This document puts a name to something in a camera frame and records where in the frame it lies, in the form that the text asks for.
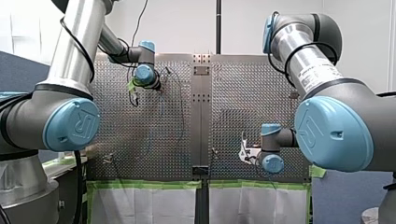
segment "black cord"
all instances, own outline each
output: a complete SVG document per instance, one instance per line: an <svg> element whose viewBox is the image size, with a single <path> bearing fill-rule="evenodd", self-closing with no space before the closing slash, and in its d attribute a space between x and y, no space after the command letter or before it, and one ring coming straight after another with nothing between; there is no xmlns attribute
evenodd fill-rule
<svg viewBox="0 0 396 224"><path fill-rule="evenodd" d="M143 9L142 9L142 11L140 12L139 18L137 19L137 25L136 25L136 29L134 30L134 36L132 37L132 44L131 44L131 47L134 46L134 38L136 37L136 34L137 34L137 32L139 31L140 20L142 19L142 16L143 16L143 14L144 14L145 11L146 11L146 7L147 7L147 5L148 5L148 2L149 2L149 0L146 0L146 3L145 3L145 5L143 6ZM132 70L132 76L134 75L134 70L135 70L135 68L136 68L136 66L132 66L132 64L133 64L133 63L131 63L131 65L128 66L128 71L126 72L127 83L129 83L129 73L130 73L130 71L131 71L131 68L133 68L133 70ZM129 97L129 102L131 103L131 105L133 105L134 107L139 106L138 98L136 98L136 104L134 104L134 102L132 101L131 96L132 96L132 94L131 94L131 92L128 90L128 97Z"/></svg>
<svg viewBox="0 0 396 224"><path fill-rule="evenodd" d="M313 46L313 45L316 45L316 46L324 46L324 47L328 48L328 49L333 53L333 55L334 55L334 61L333 61L332 63L333 63L334 65L337 65L337 63L338 63L338 54L337 54L337 51L336 51L331 45L329 45L329 44L327 44L327 43L323 43L323 42L312 42L312 43L309 43L309 44L301 45L300 47L296 48L296 49L289 55L288 59L285 61L285 67L284 67L284 70L283 70L283 71L280 70L278 67L276 67L276 66L274 65L273 61L272 61L272 58L271 58L271 54L272 54L272 52L271 52L271 45L272 45L272 41L273 41L272 35L273 35L273 31L274 31L275 16L277 16L277 15L279 15L279 13L278 13L277 11L275 11L275 12L272 14L272 18L271 18L271 27L272 27L272 30L271 30L271 34L269 34L269 38L270 38L270 43L269 43L269 45L270 45L270 46L269 46L269 50L268 50L268 54L267 54L267 56L268 56L268 62L271 64L271 66L272 66L277 72L279 72L279 73L285 75L286 80L288 81L288 83L289 83L294 89L295 89L296 87L295 87L294 83L293 83L293 82L291 81L291 79L290 79L290 74L288 74L288 67L289 67L291 58L292 58L298 51L300 51L300 50L302 50L302 49L305 49L305 48L307 48L307 47L309 47L309 46Z"/></svg>
<svg viewBox="0 0 396 224"><path fill-rule="evenodd" d="M128 59L128 62L131 61L131 59L129 58L129 48L130 48L130 47L129 47L128 43L127 43L125 40L121 39L121 38L118 38L118 40L121 41L121 42L126 46L126 48L124 48L120 54L110 54L110 53L106 52L100 45L98 45L98 48L99 48L99 50L101 50L103 53L105 53L106 55L108 55L108 57L110 57L110 58L111 58L114 62L116 62L117 64L121 65L122 67L131 68L131 67L132 67L131 65L125 65L124 63L120 62L120 61L116 58L116 57L122 57L122 56L125 56L125 55L126 55L126 57L127 57L127 59Z"/></svg>
<svg viewBox="0 0 396 224"><path fill-rule="evenodd" d="M83 173L82 173L82 163L81 163L81 155L79 151L74 151L76 157L76 166L77 166L77 204L76 211L73 219L73 224L79 223L79 218L81 216L81 207L82 207L82 189L83 189Z"/></svg>
<svg viewBox="0 0 396 224"><path fill-rule="evenodd" d="M132 38L131 47L134 46L134 38L136 37L137 31L139 30L140 20L142 19L142 16L143 16L143 14L144 14L145 11L146 11L146 7L147 7L147 5L148 5L148 2L149 2L149 0L146 0L146 3L145 3L145 5L143 6L143 9L142 9L142 11L140 12L139 18L137 19L136 30L134 30L134 36L133 36L133 38Z"/></svg>
<svg viewBox="0 0 396 224"><path fill-rule="evenodd" d="M5 224L11 224L11 221L9 220L9 217L6 213L6 211L3 209L3 206L0 204L0 216L3 219L3 222Z"/></svg>
<svg viewBox="0 0 396 224"><path fill-rule="evenodd" d="M379 97L396 96L396 91L388 91L377 94Z"/></svg>
<svg viewBox="0 0 396 224"><path fill-rule="evenodd" d="M310 47L310 46L313 46L313 45L316 45L316 46L324 46L324 47L328 48L329 50L331 50L331 51L332 51L332 54L334 55L334 62L333 62L333 64L334 64L334 66L337 65L337 62L338 62L337 51L335 51L335 49L334 49L331 45L326 44L326 43L322 43L322 42L312 42L312 43L309 43L309 44L301 45L301 46L299 46L298 48L296 48L294 51L291 52L291 54L289 55L288 59L286 59L286 61L285 61L285 73L287 73L287 69L288 69L288 67L289 67L291 58L292 58L298 51L300 51L300 50L302 50L302 49L306 49L307 47Z"/></svg>
<svg viewBox="0 0 396 224"><path fill-rule="evenodd" d="M181 122L182 122L182 129L181 129L181 135L177 139L176 147L178 147L178 144L180 143L181 139L184 137L184 131L185 131L185 121L184 121L184 110L183 110L183 94L182 94L182 89L181 89L181 79L178 73L169 67L165 67L168 75L175 74L177 76L177 81L178 81L178 88L179 88L179 95L180 95L180 112L181 112Z"/></svg>
<svg viewBox="0 0 396 224"><path fill-rule="evenodd" d="M73 33L69 30L69 28L67 28L66 24L64 23L64 17L61 18L61 25L62 27L66 30L67 33L69 33L69 35L74 39L74 41L78 44L79 49L82 53L82 55L84 56L85 60L87 60L88 66L91 69L91 79L90 82L93 82L93 80L95 79L95 68L93 66L93 61L90 57L90 55L88 54L87 50L85 50L84 46L81 44L81 42L79 42L79 40L73 35Z"/></svg>

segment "metal bracket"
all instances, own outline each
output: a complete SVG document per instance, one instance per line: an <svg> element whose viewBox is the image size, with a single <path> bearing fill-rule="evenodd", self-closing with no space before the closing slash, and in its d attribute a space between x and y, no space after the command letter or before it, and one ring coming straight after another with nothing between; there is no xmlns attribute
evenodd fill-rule
<svg viewBox="0 0 396 224"><path fill-rule="evenodd" d="M209 66L194 66L195 76L209 76Z"/></svg>

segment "silver arm tube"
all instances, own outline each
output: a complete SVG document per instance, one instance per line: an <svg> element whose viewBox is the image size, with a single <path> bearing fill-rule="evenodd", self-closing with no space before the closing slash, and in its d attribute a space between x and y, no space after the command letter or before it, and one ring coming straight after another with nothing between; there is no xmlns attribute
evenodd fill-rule
<svg viewBox="0 0 396 224"><path fill-rule="evenodd" d="M274 55L279 55L281 62L285 63L295 49L312 42L313 32L307 25L292 23L274 36L271 48ZM320 76L316 76L310 71L319 65L325 68L320 69ZM287 72L301 96L306 96L323 83L343 78L317 46L296 52L290 59Z"/></svg>
<svg viewBox="0 0 396 224"><path fill-rule="evenodd" d="M64 23L94 62L105 22L106 0L70 0ZM47 79L39 84L65 86L90 94L91 70L73 38L62 29Z"/></svg>
<svg viewBox="0 0 396 224"><path fill-rule="evenodd" d="M106 51L106 53L112 55L120 55L126 50L106 24L103 25L99 45Z"/></svg>

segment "perforated metal panel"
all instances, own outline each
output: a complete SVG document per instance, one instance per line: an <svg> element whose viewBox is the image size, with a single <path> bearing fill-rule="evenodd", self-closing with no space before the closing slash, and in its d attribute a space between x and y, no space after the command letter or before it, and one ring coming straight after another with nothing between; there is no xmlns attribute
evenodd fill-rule
<svg viewBox="0 0 396 224"><path fill-rule="evenodd" d="M101 110L101 125L87 152L90 180L191 179L191 63L191 55L157 56L162 91L138 90L140 105L134 107L127 68L97 56L92 94Z"/></svg>
<svg viewBox="0 0 396 224"><path fill-rule="evenodd" d="M88 151L89 179L191 180L192 166L208 163L212 179L259 179L254 166L238 158L241 132L247 134L251 147L260 143L262 123L291 127L298 104L290 98L292 88L266 57L210 55L211 62L205 63L210 74L202 77L193 74L198 65L194 59L193 55L157 56L163 91L139 90L140 106L133 107L126 88L127 69L109 63L104 55L97 57L92 94L102 121ZM165 66L173 73L169 77ZM209 148L203 144L207 137ZM218 152L214 157L212 148ZM197 150L209 150L208 160ZM308 181L309 163L299 149L283 148L281 156L286 168L273 180Z"/></svg>
<svg viewBox="0 0 396 224"><path fill-rule="evenodd" d="M212 57L212 123L209 151L212 179L259 179L254 166L239 160L241 133L248 146L260 143L261 125L292 127L298 105L292 88L264 56ZM283 182L308 182L309 163L298 148L282 148L285 171L272 176Z"/></svg>

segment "blue joint cap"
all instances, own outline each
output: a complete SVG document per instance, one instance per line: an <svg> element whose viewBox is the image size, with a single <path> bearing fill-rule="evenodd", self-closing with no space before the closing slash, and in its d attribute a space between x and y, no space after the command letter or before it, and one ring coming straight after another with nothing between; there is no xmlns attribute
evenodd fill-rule
<svg viewBox="0 0 396 224"><path fill-rule="evenodd" d="M262 169L270 174L279 174L284 168L285 162L278 155L268 155L262 160Z"/></svg>
<svg viewBox="0 0 396 224"><path fill-rule="evenodd" d="M140 41L139 46L143 47L145 49L149 49L149 50L151 50L152 52L155 53L155 44L152 41L142 40L142 41Z"/></svg>
<svg viewBox="0 0 396 224"><path fill-rule="evenodd" d="M303 101L296 112L297 141L315 165L343 172L365 169L374 153L364 121L348 105L327 96Z"/></svg>
<svg viewBox="0 0 396 224"><path fill-rule="evenodd" d="M278 15L274 16L274 21L272 21L272 15L267 18L265 21L265 26L264 26L264 34L262 38L262 52L264 54L268 54L270 52L270 41L271 41L271 34L274 31L273 25L276 23Z"/></svg>
<svg viewBox="0 0 396 224"><path fill-rule="evenodd" d="M273 133L278 133L282 130L282 126L278 123L264 123L262 124L262 135L270 135Z"/></svg>
<svg viewBox="0 0 396 224"><path fill-rule="evenodd" d="M75 98L60 105L47 120L43 142L57 152L81 150L87 146L99 127L99 110L85 98Z"/></svg>
<svg viewBox="0 0 396 224"><path fill-rule="evenodd" d="M134 80L139 85L149 85L155 79L154 70L147 64L140 64L134 73Z"/></svg>

